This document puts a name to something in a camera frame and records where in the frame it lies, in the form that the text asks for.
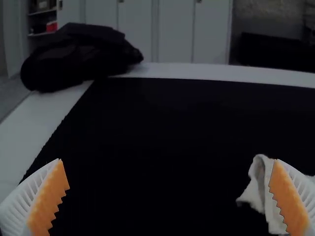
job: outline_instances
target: white wall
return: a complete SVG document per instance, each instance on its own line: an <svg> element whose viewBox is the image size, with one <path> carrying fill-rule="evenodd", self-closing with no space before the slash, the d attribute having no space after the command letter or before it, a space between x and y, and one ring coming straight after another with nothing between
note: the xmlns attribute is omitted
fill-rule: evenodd
<svg viewBox="0 0 315 236"><path fill-rule="evenodd" d="M9 77L19 73L23 63L19 19L19 1L3 0L4 50Z"/></svg>

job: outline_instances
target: white cloth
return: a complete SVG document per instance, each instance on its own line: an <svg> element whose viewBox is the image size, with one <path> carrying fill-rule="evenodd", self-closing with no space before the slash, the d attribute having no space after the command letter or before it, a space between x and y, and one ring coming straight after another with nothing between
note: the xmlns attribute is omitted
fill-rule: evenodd
<svg viewBox="0 0 315 236"><path fill-rule="evenodd" d="M275 235L285 235L286 224L283 223L280 209L277 202L272 199L273 194L269 192L269 180L272 172L274 160L265 155L256 155L252 160L252 165L248 171L251 181L243 194L236 199L237 204L249 203L258 212L266 215L269 233Z"/></svg>

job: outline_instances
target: black fabric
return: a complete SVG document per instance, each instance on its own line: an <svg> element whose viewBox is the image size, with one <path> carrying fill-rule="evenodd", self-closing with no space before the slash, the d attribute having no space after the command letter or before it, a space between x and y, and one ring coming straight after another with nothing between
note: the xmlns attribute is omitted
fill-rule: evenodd
<svg viewBox="0 0 315 236"><path fill-rule="evenodd" d="M268 235L235 199L263 153L315 175L315 91L235 82L95 81L24 178L61 158L61 235Z"/></svg>
<svg viewBox="0 0 315 236"><path fill-rule="evenodd" d="M84 80L124 74L141 52L110 27L68 23L25 60L21 79L29 90L54 92Z"/></svg>

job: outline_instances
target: white cabinet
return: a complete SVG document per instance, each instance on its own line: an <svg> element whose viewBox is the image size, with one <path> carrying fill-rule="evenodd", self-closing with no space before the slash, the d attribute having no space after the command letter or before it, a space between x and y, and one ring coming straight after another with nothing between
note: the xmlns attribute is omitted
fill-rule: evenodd
<svg viewBox="0 0 315 236"><path fill-rule="evenodd" d="M124 0L118 4L118 30L152 61L152 0Z"/></svg>
<svg viewBox="0 0 315 236"><path fill-rule="evenodd" d="M85 22L85 0L57 0L58 28L69 22Z"/></svg>
<svg viewBox="0 0 315 236"><path fill-rule="evenodd" d="M228 63L232 0L85 0L85 9L87 24L125 33L145 61Z"/></svg>
<svg viewBox="0 0 315 236"><path fill-rule="evenodd" d="M228 64L231 4L228 0L196 3L192 62Z"/></svg>
<svg viewBox="0 0 315 236"><path fill-rule="evenodd" d="M158 61L191 62L194 0L160 0Z"/></svg>
<svg viewBox="0 0 315 236"><path fill-rule="evenodd" d="M86 0L86 23L117 29L117 0Z"/></svg>

